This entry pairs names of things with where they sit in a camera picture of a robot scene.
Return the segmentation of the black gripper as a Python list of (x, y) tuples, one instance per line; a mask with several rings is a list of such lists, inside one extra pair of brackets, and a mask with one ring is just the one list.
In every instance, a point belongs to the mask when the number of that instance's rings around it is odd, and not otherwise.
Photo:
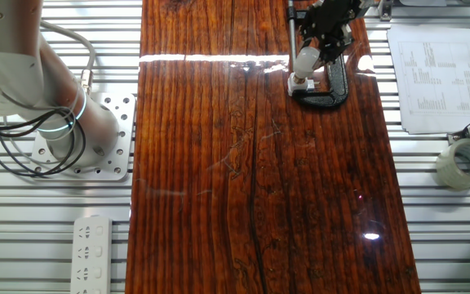
[(320, 51), (316, 66), (332, 64), (353, 43), (349, 23), (361, 16), (361, 0), (321, 0), (308, 6), (299, 28), (300, 48)]

